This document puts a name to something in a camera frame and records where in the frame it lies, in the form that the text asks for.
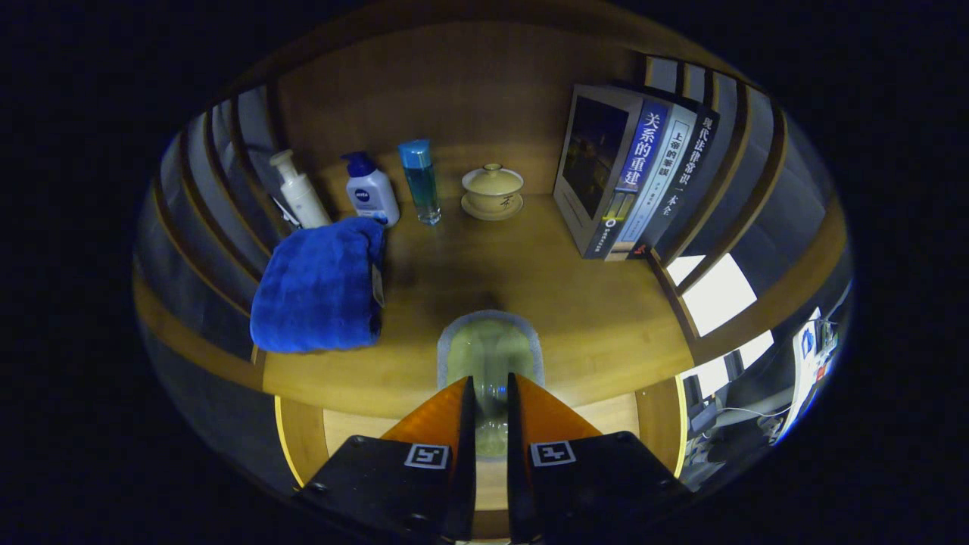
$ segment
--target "black background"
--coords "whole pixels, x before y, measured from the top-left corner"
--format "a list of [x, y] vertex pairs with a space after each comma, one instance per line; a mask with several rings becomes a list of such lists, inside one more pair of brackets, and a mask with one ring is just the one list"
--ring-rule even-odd
[[[168, 139], [256, 60], [356, 3], [323, 4], [5, 3], [9, 164], [24, 169], [5, 180], [8, 270], [27, 283], [6, 298], [5, 375], [22, 398], [4, 471], [14, 542], [335, 542], [188, 429], [150, 371], [130, 286], [134, 219]], [[846, 359], [797, 433], [644, 540], [964, 538], [965, 456], [953, 449], [964, 426], [944, 407], [944, 386], [965, 382], [949, 370], [965, 334], [944, 309], [962, 290], [943, 277], [964, 253], [946, 210], [960, 178], [934, 174], [964, 158], [945, 151], [965, 114], [947, 74], [965, 59], [961, 14], [927, 2], [620, 4], [719, 54], [801, 123], [839, 182], [861, 297]]]

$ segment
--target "folded towel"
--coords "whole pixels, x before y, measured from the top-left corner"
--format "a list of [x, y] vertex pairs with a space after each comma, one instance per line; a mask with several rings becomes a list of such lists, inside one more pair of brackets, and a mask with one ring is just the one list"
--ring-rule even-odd
[[364, 217], [302, 229], [272, 253], [249, 333], [270, 352], [348, 350], [380, 336], [371, 267], [384, 265], [384, 227]]

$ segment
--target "book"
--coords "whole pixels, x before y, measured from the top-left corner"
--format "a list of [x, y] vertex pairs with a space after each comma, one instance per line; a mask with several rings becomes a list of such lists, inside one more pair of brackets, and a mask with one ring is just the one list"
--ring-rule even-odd
[[659, 229], [657, 210], [669, 226], [660, 199], [688, 164], [700, 111], [660, 89], [575, 85], [552, 196], [583, 258], [627, 259], [647, 226]]
[[656, 242], [666, 233], [673, 218], [683, 207], [683, 203], [689, 199], [702, 197], [703, 191], [690, 190], [691, 187], [701, 188], [696, 183], [691, 186], [690, 179], [703, 165], [709, 143], [716, 134], [719, 120], [720, 116], [717, 112], [709, 108], [700, 107], [697, 111], [697, 127], [694, 130], [693, 138], [690, 139], [684, 151], [683, 159], [675, 174], [670, 178], [666, 192], [660, 198], [655, 212], [647, 220], [645, 229], [639, 233], [636, 243], [628, 251], [625, 259], [645, 259], [649, 250], [654, 248]]
[[616, 86], [640, 94], [643, 100], [665, 100], [673, 106], [671, 123], [660, 144], [659, 159], [605, 256], [606, 261], [644, 259], [670, 227], [683, 201], [696, 197], [688, 197], [685, 190], [705, 157], [707, 143], [713, 138], [719, 121], [717, 112], [702, 103], [668, 91], [621, 82]]

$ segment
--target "wooden shelf board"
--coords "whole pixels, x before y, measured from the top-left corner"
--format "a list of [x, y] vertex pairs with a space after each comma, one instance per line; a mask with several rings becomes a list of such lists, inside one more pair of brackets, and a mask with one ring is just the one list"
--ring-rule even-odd
[[373, 347], [266, 354], [268, 393], [323, 408], [402, 418], [437, 391], [437, 340], [456, 318], [496, 308], [539, 334], [546, 388], [569, 406], [628, 394], [693, 366], [644, 261], [582, 260], [549, 195], [483, 222], [458, 199], [420, 224], [410, 204], [388, 232], [387, 307]]

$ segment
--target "white lotion bottle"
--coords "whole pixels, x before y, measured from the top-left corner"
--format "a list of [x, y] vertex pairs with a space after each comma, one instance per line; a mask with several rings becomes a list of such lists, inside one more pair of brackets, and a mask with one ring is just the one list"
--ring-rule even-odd
[[377, 170], [365, 151], [354, 151], [340, 158], [348, 161], [347, 196], [357, 215], [373, 218], [384, 227], [393, 227], [400, 220], [400, 209], [393, 197], [391, 180]]
[[297, 173], [296, 167], [293, 166], [293, 151], [291, 149], [281, 151], [270, 157], [269, 164], [276, 167], [279, 174], [282, 175], [283, 184], [280, 189], [283, 192], [283, 197], [286, 198], [286, 202], [289, 203], [304, 229], [323, 227], [333, 223], [330, 221], [327, 211], [323, 208], [320, 197], [317, 196], [313, 186], [309, 183], [309, 178]]

